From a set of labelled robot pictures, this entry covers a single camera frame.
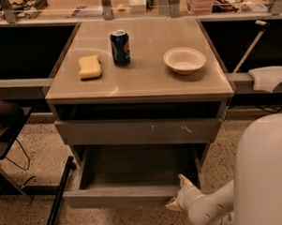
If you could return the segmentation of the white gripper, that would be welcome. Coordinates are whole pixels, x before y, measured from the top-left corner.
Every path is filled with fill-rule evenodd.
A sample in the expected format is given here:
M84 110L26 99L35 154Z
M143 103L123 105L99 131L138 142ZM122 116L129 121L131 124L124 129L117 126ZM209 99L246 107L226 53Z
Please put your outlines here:
M181 173L178 176L181 188L178 190L177 199L170 199L165 207L174 212L180 211L181 208L187 212L194 201L203 197L203 193L197 187L192 186L192 182L186 176Z

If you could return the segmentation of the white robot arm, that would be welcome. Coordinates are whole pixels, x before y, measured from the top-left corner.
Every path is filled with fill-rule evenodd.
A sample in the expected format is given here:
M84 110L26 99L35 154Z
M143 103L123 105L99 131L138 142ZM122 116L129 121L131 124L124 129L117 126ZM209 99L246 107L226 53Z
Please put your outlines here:
M235 154L233 180L204 194L181 175L167 208L193 225L282 225L282 112L249 125Z

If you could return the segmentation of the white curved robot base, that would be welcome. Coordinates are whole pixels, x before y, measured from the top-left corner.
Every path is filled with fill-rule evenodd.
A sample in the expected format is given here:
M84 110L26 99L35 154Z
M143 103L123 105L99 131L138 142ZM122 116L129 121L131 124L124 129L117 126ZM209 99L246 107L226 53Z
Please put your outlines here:
M275 88L282 83L282 66L258 67L248 71L253 79L255 91L266 91L273 93Z

